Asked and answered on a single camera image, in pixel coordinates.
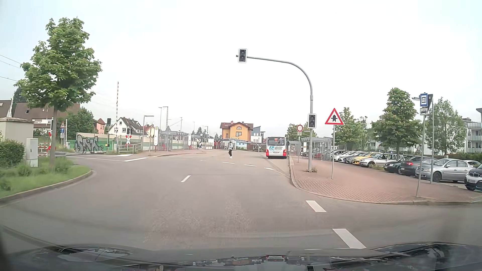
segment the grass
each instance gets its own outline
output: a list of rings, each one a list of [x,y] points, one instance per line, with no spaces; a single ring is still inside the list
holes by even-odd
[[[65,157],[57,157],[56,167],[58,170],[64,170],[63,172],[53,172],[49,169],[48,158],[39,158],[39,167],[29,168],[29,176],[19,176],[19,168],[25,167],[25,165],[19,165],[18,168],[4,169],[4,172],[8,172],[1,181],[6,181],[10,184],[10,190],[0,190],[0,198],[13,195],[19,192],[67,181],[75,177],[81,176],[90,171],[88,167],[82,165],[71,165],[71,161]]]

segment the graffiti wall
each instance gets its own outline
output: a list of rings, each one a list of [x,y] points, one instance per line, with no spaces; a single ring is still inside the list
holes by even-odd
[[[77,134],[77,138],[74,143],[75,152],[79,153],[103,153],[107,152],[104,150],[104,145],[99,143],[99,137],[86,137]]]

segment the pavement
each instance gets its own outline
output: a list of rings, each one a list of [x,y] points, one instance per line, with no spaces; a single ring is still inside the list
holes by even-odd
[[[313,160],[317,172],[307,172],[308,160],[292,157],[294,184],[324,197],[347,201],[384,204],[463,205],[482,203],[482,193],[462,188],[462,183],[432,183],[418,178],[335,162]]]
[[[234,151],[233,159],[221,150],[138,158],[71,156],[94,174],[0,205],[0,223],[54,244],[155,250],[359,249],[421,241],[482,245],[477,205],[327,198],[294,187],[287,159],[268,160],[250,151]],[[5,233],[2,241],[8,252],[35,247]]]

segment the asphalt road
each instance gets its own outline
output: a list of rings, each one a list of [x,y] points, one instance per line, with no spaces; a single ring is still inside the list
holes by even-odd
[[[233,156],[228,159],[227,151],[139,160],[73,156],[95,174],[0,206],[0,223],[55,244],[155,250],[374,248],[417,241],[482,245],[479,207],[323,198],[290,184],[286,159],[248,151]],[[2,238],[8,251],[31,247],[7,234]]]

